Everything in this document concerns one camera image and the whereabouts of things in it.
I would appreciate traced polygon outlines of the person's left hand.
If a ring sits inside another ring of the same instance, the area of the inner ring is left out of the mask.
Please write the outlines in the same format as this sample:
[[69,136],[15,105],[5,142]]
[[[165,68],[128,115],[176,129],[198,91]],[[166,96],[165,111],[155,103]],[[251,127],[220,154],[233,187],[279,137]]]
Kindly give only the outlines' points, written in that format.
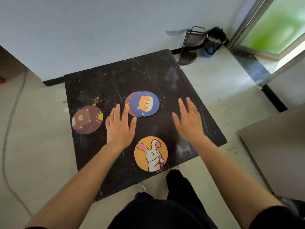
[[106,143],[121,153],[131,144],[135,134],[129,133],[128,108],[124,107],[123,113],[120,114],[121,120],[119,122],[114,122],[114,109],[115,107],[109,115],[110,126],[106,128]]

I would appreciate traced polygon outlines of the person's right hand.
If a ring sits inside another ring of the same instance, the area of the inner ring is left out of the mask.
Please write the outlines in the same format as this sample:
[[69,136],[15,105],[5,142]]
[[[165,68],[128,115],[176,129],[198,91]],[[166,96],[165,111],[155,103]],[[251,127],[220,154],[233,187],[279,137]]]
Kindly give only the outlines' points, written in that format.
[[195,116],[189,116],[187,113],[188,107],[185,107],[182,99],[178,99],[181,117],[181,131],[178,131],[179,135],[191,144],[200,143],[204,141],[206,136],[203,132],[203,126],[200,113]]

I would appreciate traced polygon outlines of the person's left forearm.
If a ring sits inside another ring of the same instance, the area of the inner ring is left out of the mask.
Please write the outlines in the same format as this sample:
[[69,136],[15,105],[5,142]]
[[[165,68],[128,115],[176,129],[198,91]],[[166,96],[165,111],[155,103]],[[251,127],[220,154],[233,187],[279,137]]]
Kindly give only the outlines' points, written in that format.
[[56,193],[25,228],[78,229],[85,219],[110,168],[128,147],[110,142]]

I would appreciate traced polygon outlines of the person's right forearm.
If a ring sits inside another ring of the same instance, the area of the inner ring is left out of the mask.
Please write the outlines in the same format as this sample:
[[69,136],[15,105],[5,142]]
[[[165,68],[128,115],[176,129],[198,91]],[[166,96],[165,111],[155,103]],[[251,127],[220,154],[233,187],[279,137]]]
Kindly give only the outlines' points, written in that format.
[[248,229],[263,210],[283,206],[271,193],[253,180],[203,133],[190,136],[221,196],[242,229]]

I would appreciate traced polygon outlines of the purple bear round coaster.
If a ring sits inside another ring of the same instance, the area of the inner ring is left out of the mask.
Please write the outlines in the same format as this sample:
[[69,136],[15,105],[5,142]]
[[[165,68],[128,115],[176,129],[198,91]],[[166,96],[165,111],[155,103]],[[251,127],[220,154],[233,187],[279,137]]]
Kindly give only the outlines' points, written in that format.
[[103,112],[96,106],[88,105],[79,109],[71,120],[71,126],[79,134],[91,134],[99,129],[104,120]]

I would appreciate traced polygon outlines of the blue dog round coaster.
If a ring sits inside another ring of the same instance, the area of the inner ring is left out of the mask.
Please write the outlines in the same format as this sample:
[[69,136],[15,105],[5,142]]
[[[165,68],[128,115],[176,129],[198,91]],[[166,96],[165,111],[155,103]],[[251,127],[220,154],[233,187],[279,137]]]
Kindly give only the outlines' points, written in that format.
[[140,117],[149,117],[154,115],[160,107],[160,101],[158,97],[148,91],[142,91],[137,93],[131,100],[131,108],[135,114]]

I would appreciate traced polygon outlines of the orange rabbit round coaster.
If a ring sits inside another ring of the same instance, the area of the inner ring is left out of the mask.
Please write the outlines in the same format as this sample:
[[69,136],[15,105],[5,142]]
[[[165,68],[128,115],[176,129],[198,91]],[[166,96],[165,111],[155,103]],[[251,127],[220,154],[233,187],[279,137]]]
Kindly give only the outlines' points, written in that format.
[[135,146],[136,164],[144,171],[159,172],[166,165],[168,149],[161,139],[148,136],[141,139]]

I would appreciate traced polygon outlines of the black trash bin with bag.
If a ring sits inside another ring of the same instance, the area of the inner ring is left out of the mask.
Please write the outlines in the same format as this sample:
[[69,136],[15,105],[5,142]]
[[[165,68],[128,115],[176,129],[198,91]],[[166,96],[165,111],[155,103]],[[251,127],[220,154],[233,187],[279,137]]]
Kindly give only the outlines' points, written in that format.
[[207,38],[203,43],[201,54],[206,57],[212,57],[222,46],[227,46],[229,39],[223,29],[214,27],[207,31]]

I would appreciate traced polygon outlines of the brown metal corner rack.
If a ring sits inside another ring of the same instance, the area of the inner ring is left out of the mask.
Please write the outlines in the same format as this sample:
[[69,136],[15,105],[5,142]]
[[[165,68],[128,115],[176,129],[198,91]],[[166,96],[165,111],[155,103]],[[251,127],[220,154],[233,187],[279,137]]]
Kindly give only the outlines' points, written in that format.
[[[178,64],[181,66],[190,65],[197,58],[197,49],[207,38],[204,27],[193,26],[187,30],[185,39],[181,48]],[[187,47],[196,47],[195,52],[190,52]]]

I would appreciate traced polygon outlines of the person's black trousers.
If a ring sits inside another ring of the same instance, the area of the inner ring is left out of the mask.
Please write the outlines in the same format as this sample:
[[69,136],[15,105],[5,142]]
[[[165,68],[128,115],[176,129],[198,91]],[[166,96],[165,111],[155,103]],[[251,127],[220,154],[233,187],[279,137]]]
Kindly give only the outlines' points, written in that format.
[[107,229],[218,229],[179,169],[168,172],[166,183],[166,199],[138,192]]

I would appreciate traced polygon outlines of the grey table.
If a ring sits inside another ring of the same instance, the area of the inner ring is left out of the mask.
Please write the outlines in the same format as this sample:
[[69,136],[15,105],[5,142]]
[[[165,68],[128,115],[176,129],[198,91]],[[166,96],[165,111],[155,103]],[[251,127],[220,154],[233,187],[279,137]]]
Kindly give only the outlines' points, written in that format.
[[305,202],[305,103],[237,134],[274,194]]

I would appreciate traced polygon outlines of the metal framed glass door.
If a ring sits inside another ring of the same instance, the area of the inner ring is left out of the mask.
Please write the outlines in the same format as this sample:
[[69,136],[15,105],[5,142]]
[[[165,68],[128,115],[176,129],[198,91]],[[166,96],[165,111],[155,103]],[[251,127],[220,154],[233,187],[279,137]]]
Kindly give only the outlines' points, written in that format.
[[255,0],[228,48],[262,86],[305,50],[305,0]]

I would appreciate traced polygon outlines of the person's black sleeve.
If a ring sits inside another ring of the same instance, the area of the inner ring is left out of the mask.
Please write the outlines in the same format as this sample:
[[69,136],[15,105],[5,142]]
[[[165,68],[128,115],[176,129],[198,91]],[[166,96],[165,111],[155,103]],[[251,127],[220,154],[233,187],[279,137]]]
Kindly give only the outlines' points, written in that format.
[[305,219],[284,206],[272,206],[260,212],[249,229],[305,229]]

